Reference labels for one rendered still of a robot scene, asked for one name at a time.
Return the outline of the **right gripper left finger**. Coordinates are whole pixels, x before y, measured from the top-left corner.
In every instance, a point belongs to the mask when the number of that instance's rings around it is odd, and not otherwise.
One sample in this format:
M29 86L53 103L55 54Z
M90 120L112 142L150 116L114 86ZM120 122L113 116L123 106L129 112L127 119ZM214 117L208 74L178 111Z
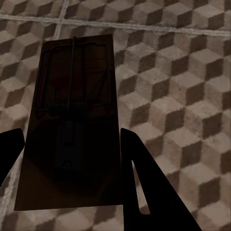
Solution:
M21 128L0 133L0 185L4 182L25 146Z

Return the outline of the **mousetrap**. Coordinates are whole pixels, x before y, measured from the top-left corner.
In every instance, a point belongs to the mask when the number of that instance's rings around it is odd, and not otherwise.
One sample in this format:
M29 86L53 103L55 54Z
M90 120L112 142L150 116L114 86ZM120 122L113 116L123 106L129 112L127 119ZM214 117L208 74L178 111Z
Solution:
M123 205L113 35L42 42L15 211Z

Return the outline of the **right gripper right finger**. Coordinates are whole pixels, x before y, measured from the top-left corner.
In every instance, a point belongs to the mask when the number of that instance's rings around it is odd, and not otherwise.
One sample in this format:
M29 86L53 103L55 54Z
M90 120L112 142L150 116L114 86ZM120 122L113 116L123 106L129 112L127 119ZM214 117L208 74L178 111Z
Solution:
M202 231L139 136L121 129L124 231ZM149 207L139 210L132 160Z

